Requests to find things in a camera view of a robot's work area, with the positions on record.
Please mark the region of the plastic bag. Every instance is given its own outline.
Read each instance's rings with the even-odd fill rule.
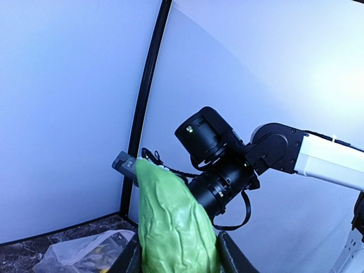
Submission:
[[[35,273],[106,272],[134,235],[130,230],[104,233],[51,245],[43,259],[33,267]]]
[[[145,159],[135,170],[143,273],[220,273],[211,221],[183,181]]]

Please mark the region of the clear plastic bag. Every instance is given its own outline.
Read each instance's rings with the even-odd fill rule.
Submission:
[[[43,259],[33,267],[35,273],[106,272],[134,235],[130,230],[104,233],[51,245]]]

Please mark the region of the white robot part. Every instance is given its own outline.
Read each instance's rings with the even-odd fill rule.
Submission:
[[[304,136],[295,171],[364,192],[364,152],[319,136]]]
[[[348,240],[339,258],[329,273],[363,273],[363,235],[357,229],[350,231]]]

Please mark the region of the white panel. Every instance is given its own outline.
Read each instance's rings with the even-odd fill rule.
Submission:
[[[0,242],[119,209],[160,1],[0,6]]]
[[[280,122],[364,146],[363,15],[364,5],[353,1],[178,1],[142,146],[192,172],[174,131],[205,105],[245,142],[257,126]],[[358,192],[277,171],[260,182],[248,192],[250,222],[230,233],[242,251],[261,272],[328,272],[345,244]],[[242,204],[235,198],[217,223],[240,223]]]

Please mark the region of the black metal frame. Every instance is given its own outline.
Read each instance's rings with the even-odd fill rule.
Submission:
[[[138,156],[139,152],[140,138],[142,136],[142,129],[147,109],[150,87],[152,84],[158,52],[160,44],[162,42],[163,32],[166,27],[171,4],[172,0],[162,0],[162,4],[160,5],[157,21],[155,23],[153,31],[153,36],[149,46],[146,65],[144,67],[142,81],[140,83],[138,100],[136,102],[134,119],[133,119],[133,126],[131,128],[129,147],[127,150],[127,153],[135,158]],[[129,209],[130,209],[132,190],[133,190],[133,181],[127,177],[124,177],[119,215],[124,220],[128,221],[134,226],[137,226],[137,223],[129,219]]]

